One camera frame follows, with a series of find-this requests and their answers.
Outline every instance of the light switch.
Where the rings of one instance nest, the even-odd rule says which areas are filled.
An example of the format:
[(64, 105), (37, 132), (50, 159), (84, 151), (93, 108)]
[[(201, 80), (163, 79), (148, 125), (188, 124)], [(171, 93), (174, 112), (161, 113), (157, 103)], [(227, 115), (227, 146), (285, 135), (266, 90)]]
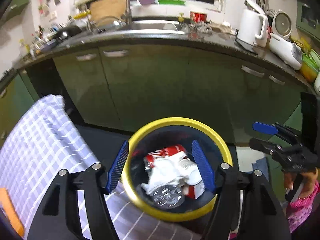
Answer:
[(54, 19), (56, 19), (57, 18), (57, 11), (53, 11), (51, 14), (50, 14), (50, 20), (52, 21), (52, 20), (54, 20)]

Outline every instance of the cabinet handle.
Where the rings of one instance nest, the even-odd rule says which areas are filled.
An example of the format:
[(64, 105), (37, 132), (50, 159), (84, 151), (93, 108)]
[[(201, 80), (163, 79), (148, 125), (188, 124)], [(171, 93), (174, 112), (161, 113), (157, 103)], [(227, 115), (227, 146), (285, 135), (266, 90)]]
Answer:
[(278, 80), (278, 79), (276, 79), (274, 76), (271, 76), (271, 75), (270, 75), (269, 78), (270, 78), (274, 83), (277, 83), (277, 84), (279, 84), (279, 85), (281, 85), (281, 86), (284, 86), (284, 84), (285, 84), (284, 81)]
[(7, 90), (4, 89), (1, 94), (0, 94), (0, 98), (4, 98), (5, 94), (7, 93)]
[(2, 131), (2, 134), (1, 134), (1, 136), (0, 136), (1, 140), (4, 140), (4, 139), (6, 138), (6, 135), (7, 135), (6, 131), (3, 130), (3, 131)]
[(13, 10), (14, 8), (16, 8), (18, 5), (14, 4), (10, 7), (10, 10)]
[(255, 71), (251, 68), (246, 67), (245, 65), (242, 65), (241, 69), (251, 75), (257, 76), (257, 77), (263, 77), (264, 73), (260, 73), (258, 71)]
[(83, 55), (83, 56), (77, 56), (77, 61), (88, 61), (88, 60), (92, 60), (97, 56), (97, 54), (88, 54), (88, 55)]
[(106, 57), (124, 57), (125, 55), (128, 54), (128, 50), (117, 50), (117, 51), (104, 51), (103, 54)]

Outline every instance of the silver can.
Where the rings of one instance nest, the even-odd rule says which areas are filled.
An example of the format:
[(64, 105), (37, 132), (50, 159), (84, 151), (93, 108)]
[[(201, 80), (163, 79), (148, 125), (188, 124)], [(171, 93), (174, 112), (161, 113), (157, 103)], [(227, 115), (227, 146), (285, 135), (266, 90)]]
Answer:
[(181, 187), (164, 185), (151, 193), (151, 197), (156, 206), (160, 209), (172, 209), (180, 206), (184, 202), (184, 195)]

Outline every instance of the yellow ring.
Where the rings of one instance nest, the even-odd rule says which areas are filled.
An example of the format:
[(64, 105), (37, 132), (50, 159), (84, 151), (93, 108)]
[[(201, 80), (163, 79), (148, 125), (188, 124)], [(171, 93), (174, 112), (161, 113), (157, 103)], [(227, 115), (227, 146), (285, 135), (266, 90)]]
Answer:
[(150, 216), (153, 216), (160, 220), (170, 221), (170, 222), (181, 222), (181, 221), (196, 219), (204, 216), (205, 214), (209, 213), (213, 209), (217, 196), (215, 196), (211, 201), (209, 201), (209, 203), (207, 203), (203, 207), (198, 208), (194, 211), (189, 211), (185, 213), (170, 213), (166, 211), (161, 211), (159, 209), (155, 209), (150, 205), (148, 205), (147, 203), (145, 203), (136, 193), (133, 183), (131, 181), (130, 161), (131, 161), (131, 155), (134, 149), (136, 148), (137, 144), (152, 131), (164, 126), (169, 126), (169, 125), (189, 126), (203, 132), (212, 141), (215, 142), (215, 144), (217, 145), (217, 147), (221, 152), (223, 161), (226, 163), (229, 163), (232, 166), (232, 157), (228, 149), (228, 146), (226, 145), (224, 140), (221, 138), (221, 136), (218, 135), (218, 133), (216, 133), (213, 129), (211, 129), (209, 126), (201, 122), (198, 122), (192, 119), (183, 118), (183, 117), (169, 117), (169, 118), (163, 118), (163, 119), (159, 119), (151, 123), (148, 123), (142, 128), (140, 128), (134, 135), (132, 135), (132, 137), (129, 139), (129, 155), (122, 171), (121, 180), (124, 185), (124, 189), (128, 197), (130, 198), (130, 200), (137, 207), (142, 209), (145, 213), (149, 214)]

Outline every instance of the pink clothing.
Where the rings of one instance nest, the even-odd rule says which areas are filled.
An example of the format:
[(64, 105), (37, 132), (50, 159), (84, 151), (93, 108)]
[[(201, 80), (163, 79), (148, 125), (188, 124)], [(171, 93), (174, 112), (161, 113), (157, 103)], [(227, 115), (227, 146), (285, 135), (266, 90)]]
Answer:
[(316, 182), (315, 188), (311, 195), (303, 199), (299, 198), (297, 201), (288, 204), (286, 215), (291, 233), (308, 218), (312, 211), (313, 200), (319, 192), (319, 183)]

